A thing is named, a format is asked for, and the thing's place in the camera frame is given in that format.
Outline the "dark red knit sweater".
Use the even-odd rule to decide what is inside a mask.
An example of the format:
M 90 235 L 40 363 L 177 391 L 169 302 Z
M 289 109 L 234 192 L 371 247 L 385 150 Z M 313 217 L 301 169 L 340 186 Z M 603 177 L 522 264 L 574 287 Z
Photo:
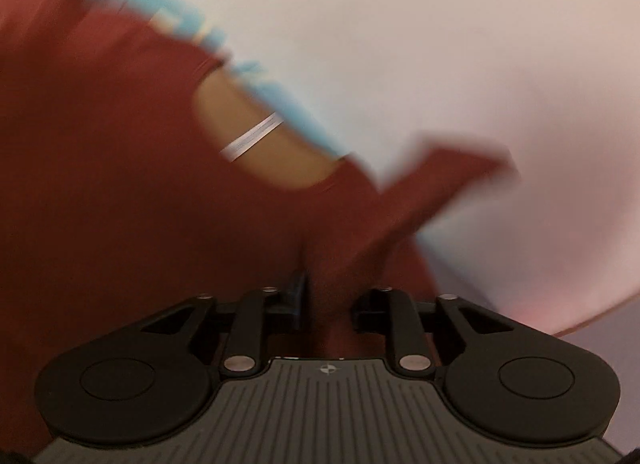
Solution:
M 225 146 L 268 109 L 220 59 L 93 0 L 1 0 L 1 447 L 50 440 L 38 372 L 199 294 L 310 280 L 311 347 L 375 357 L 370 288 L 435 295 L 414 234 L 508 158 L 434 146 L 385 189 L 286 129 Z

